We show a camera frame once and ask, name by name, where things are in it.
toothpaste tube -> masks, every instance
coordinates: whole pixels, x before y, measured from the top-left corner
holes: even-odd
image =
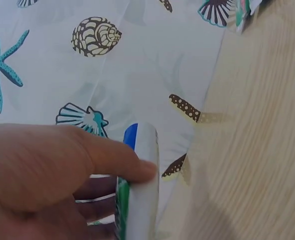
[[[159,166],[156,129],[148,123],[135,123],[123,142],[137,156]],[[117,240],[154,240],[159,201],[159,175],[144,184],[132,184],[118,177],[116,186],[115,237]]]
[[[236,32],[242,33],[244,24],[247,20],[247,17],[250,12],[250,2],[249,0],[236,0],[236,8],[235,8],[235,25]]]

seashell print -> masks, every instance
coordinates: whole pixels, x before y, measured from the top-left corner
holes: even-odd
[[[56,125],[74,125],[90,134],[108,137],[105,127],[109,122],[104,119],[100,111],[95,111],[91,106],[84,110],[73,103],[68,103],[59,110],[55,122]]]
[[[37,3],[39,0],[18,0],[17,1],[17,6],[19,8],[27,8],[35,3]]]
[[[104,17],[89,17],[73,31],[73,49],[86,57],[107,54],[121,39],[122,33]]]
[[[206,0],[197,11],[204,21],[225,28],[235,21],[235,0]]]
[[[177,160],[172,162],[161,177],[163,181],[169,182],[176,179],[179,173],[182,174],[185,183],[189,185],[191,181],[191,169],[187,154],[182,155]]]
[[[178,95],[171,94],[168,98],[181,114],[184,114],[185,117],[188,117],[189,120],[192,120],[195,123],[212,124],[220,123],[226,120],[224,119],[224,115],[222,113],[201,112],[197,110]]]
[[[128,100],[121,92],[109,90],[105,82],[97,84],[88,106],[100,109],[104,119],[108,120],[108,126],[104,130],[108,138],[115,141],[122,142],[125,130],[136,121]]]
[[[169,0],[159,0],[159,1],[161,2],[161,4],[163,4],[166,10],[168,10],[170,13],[173,12],[173,8]]]

starfish print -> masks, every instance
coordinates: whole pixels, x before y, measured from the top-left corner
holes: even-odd
[[[3,53],[2,55],[1,55],[1,44],[0,44],[0,71],[3,73],[4,76],[7,77],[7,79],[9,79],[12,83],[14,83],[15,85],[19,87],[23,86],[22,80],[11,67],[9,67],[8,65],[4,63],[4,61],[9,56],[14,54],[22,46],[29,32],[30,30],[26,30],[23,33],[23,35],[19,38],[17,43],[14,46],[12,46],[10,49],[8,49],[5,53]],[[2,108],[3,108],[3,96],[2,96],[2,90],[0,85],[0,113],[2,112]]]

green label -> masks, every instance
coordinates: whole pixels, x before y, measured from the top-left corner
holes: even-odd
[[[102,224],[100,221],[93,221],[93,222],[89,222],[87,225],[91,226],[91,225],[100,225]]]
[[[236,26],[243,24],[246,16],[250,12],[250,2],[249,0],[237,0],[236,1]]]
[[[127,220],[128,220],[128,211],[129,211],[129,195],[130,195],[129,183],[126,180],[118,177],[116,193],[115,193],[116,240],[126,240]]]

wooden surface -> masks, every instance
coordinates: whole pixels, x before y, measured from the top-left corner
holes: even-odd
[[[168,240],[295,240],[295,0],[275,0],[242,36],[226,32],[158,235]]]

